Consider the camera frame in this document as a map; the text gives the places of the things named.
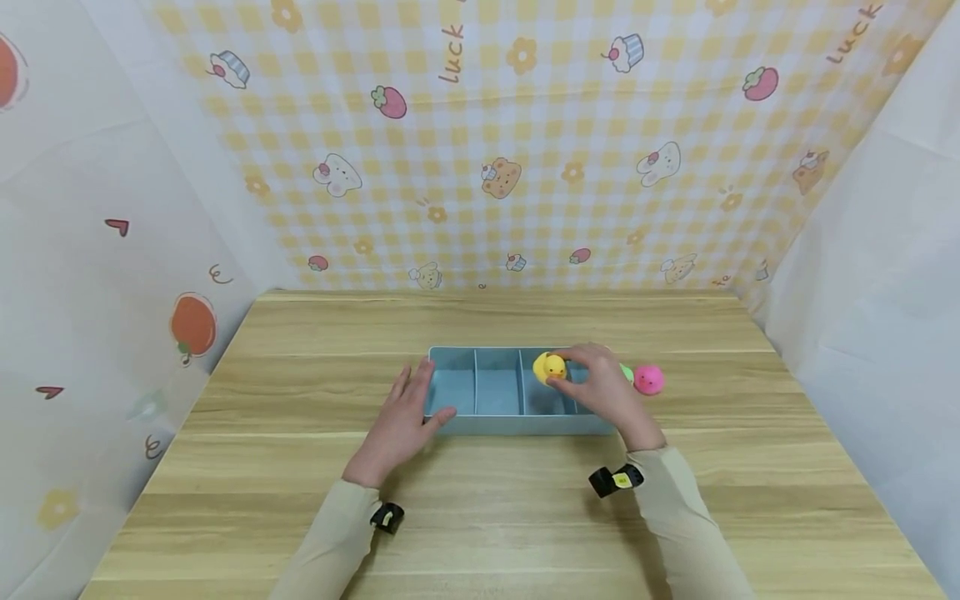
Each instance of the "pink toy chick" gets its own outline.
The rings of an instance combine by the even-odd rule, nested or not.
[[[664,384],[663,371],[657,365],[640,365],[634,369],[634,387],[644,396],[656,396]]]

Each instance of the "fabric wall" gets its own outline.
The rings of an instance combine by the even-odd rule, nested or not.
[[[299,286],[761,287],[944,0],[143,0]]]
[[[76,2],[0,2],[0,274],[0,598],[76,597],[259,291]]]
[[[772,278],[759,316],[950,598],[960,598],[960,6]]]

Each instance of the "left hand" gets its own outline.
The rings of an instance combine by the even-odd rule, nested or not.
[[[410,367],[403,368],[394,380],[394,387],[367,439],[347,463],[344,481],[364,488],[379,488],[391,471],[413,458],[441,427],[457,415],[457,409],[447,406],[423,422],[433,368],[433,362],[425,356],[413,378],[410,378]]]

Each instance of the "black wristband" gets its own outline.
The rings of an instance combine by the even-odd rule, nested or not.
[[[643,483],[643,474],[629,463],[614,473],[606,467],[600,467],[590,476],[589,482],[597,495],[605,498],[618,490],[630,490],[639,486]]]
[[[373,513],[373,517],[370,519],[370,524],[380,531],[385,531],[392,536],[396,533],[396,530],[399,528],[402,520],[403,509],[393,502],[384,502],[380,505],[380,508]]]

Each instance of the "sleeve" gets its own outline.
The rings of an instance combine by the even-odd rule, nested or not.
[[[755,598],[680,450],[630,452],[627,460],[643,474],[634,494],[657,538],[674,600]]]
[[[378,490],[334,483],[270,600],[339,598],[370,552],[370,519],[380,508],[378,497]]]

